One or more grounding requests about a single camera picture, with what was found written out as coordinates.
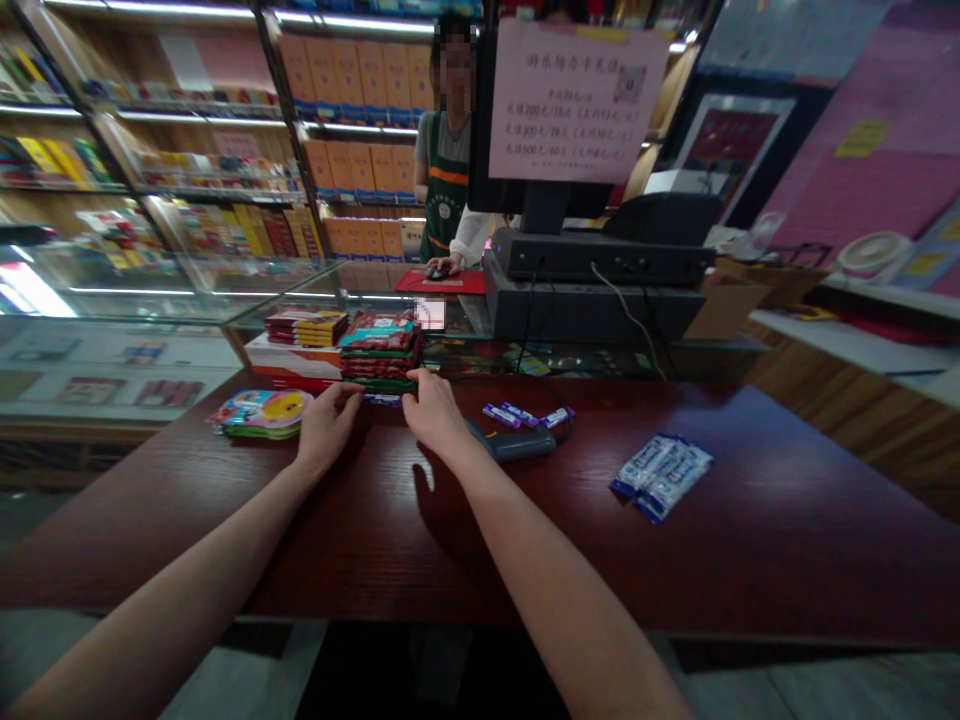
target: gray shirt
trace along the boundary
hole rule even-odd
[[[433,122],[435,112],[426,112],[420,116],[420,125],[417,128],[417,147],[414,148],[413,156],[417,162],[421,162],[430,167],[430,125]],[[440,115],[440,139],[437,142],[437,152],[440,157],[454,162],[470,162],[470,115],[467,115],[467,122],[460,132],[454,135],[450,132],[450,126],[447,124],[445,113]]]

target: qr code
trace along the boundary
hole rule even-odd
[[[620,77],[617,78],[617,89],[613,93],[613,101],[625,105],[636,105],[640,102],[640,93],[643,90],[643,81],[646,77],[646,65],[621,65]]]

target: red mouse pad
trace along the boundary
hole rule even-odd
[[[394,288],[397,292],[438,293],[442,295],[483,295],[486,287],[483,283],[483,271],[461,270],[443,280],[427,280],[427,269],[414,268],[400,278]]]

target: computer monitor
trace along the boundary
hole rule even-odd
[[[537,199],[566,200],[560,217],[596,218],[603,214],[613,185],[550,183],[491,178],[490,135],[493,122],[493,87],[497,67],[497,32],[484,32],[477,40],[477,110],[470,128],[470,184],[467,202],[479,212],[517,214],[529,210]]]

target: pink wall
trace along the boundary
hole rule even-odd
[[[764,211],[775,242],[834,247],[872,232],[918,238],[960,195],[960,10],[894,7],[800,149]],[[868,158],[834,151],[858,120],[889,120]],[[960,263],[931,288],[960,297]]]

